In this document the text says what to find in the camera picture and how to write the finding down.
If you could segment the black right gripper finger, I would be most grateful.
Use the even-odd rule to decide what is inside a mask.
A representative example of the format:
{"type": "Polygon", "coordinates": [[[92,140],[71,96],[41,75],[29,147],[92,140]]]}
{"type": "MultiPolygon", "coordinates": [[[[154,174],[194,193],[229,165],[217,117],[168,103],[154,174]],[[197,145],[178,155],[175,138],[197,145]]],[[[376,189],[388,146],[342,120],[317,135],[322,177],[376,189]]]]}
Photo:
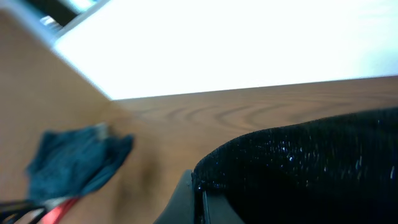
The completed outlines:
{"type": "Polygon", "coordinates": [[[194,191],[192,171],[186,170],[156,224],[243,224],[222,194],[194,191]]]}

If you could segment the black sparkly knit garment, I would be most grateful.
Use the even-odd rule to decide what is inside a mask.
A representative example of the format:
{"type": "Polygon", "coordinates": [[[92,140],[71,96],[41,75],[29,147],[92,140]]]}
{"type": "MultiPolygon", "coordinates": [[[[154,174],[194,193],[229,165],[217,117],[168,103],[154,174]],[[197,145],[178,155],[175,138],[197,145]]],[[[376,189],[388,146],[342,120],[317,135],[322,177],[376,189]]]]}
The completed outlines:
{"type": "Polygon", "coordinates": [[[396,223],[397,109],[245,134],[205,156],[192,179],[246,223],[396,223]]]}

